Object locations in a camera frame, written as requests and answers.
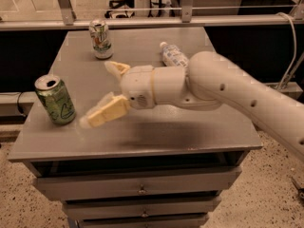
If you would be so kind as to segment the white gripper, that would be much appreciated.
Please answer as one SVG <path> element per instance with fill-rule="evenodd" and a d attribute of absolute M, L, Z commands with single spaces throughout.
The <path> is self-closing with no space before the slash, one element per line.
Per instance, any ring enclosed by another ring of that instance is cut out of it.
<path fill-rule="evenodd" d="M 135 109 L 150 109 L 155 106 L 152 93 L 152 66 L 134 66 L 106 61 L 106 70 L 121 81 L 123 95 L 109 92 L 80 119 L 82 128 L 98 127 L 126 115 L 132 106 Z"/>

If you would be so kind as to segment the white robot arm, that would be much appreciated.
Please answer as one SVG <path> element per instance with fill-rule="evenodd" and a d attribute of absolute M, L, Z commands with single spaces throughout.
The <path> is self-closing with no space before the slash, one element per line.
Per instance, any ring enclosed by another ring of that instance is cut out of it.
<path fill-rule="evenodd" d="M 247 116 L 273 139 L 304 159 L 304 104 L 257 81 L 225 57 L 203 51 L 187 66 L 129 66 L 106 61 L 121 93 L 106 94 L 81 118 L 83 128 L 126 115 L 130 108 L 173 105 L 214 110 L 227 104 Z"/>

